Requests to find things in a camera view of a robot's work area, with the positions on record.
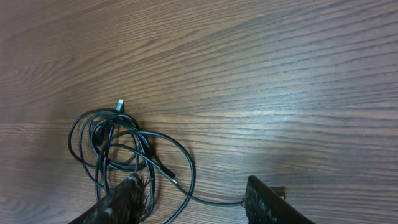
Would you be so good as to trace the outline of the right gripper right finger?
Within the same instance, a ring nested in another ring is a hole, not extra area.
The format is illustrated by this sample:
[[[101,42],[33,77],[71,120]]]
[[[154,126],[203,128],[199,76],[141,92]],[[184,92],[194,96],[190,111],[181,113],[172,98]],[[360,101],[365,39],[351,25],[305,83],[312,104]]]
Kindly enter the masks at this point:
[[[285,201],[285,187],[268,187],[248,177],[244,207],[249,224],[314,224]]]

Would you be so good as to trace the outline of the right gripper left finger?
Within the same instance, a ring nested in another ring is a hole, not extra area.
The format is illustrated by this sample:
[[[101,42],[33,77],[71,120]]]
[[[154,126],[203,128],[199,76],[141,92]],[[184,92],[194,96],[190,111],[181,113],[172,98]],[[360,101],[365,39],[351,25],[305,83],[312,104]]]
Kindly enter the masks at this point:
[[[144,212],[142,176],[130,174],[70,224],[138,224]]]

